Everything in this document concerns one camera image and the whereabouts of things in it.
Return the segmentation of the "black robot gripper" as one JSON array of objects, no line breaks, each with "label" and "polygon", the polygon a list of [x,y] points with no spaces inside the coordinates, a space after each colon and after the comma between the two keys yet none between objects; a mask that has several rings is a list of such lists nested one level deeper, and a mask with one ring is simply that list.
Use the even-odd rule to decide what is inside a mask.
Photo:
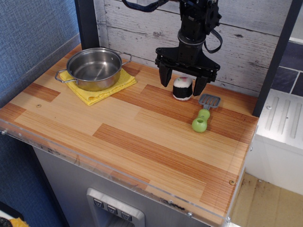
[{"label": "black robot gripper", "polygon": [[203,45],[188,45],[182,42],[178,47],[158,47],[155,64],[159,68],[160,82],[167,87],[172,71],[196,77],[193,96],[199,96],[207,83],[214,82],[220,65],[205,56]]}]

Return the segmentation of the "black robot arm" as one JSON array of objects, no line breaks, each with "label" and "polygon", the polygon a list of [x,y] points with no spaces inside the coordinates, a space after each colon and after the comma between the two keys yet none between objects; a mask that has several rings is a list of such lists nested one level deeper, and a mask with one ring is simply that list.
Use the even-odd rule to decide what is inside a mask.
[{"label": "black robot arm", "polygon": [[207,48],[205,39],[210,34],[222,41],[220,34],[214,30],[222,16],[216,0],[182,0],[179,9],[179,45],[157,48],[155,63],[159,68],[160,82],[165,87],[174,70],[194,76],[193,95],[198,96],[207,83],[215,81],[220,70],[220,65],[206,57],[203,49]]}]

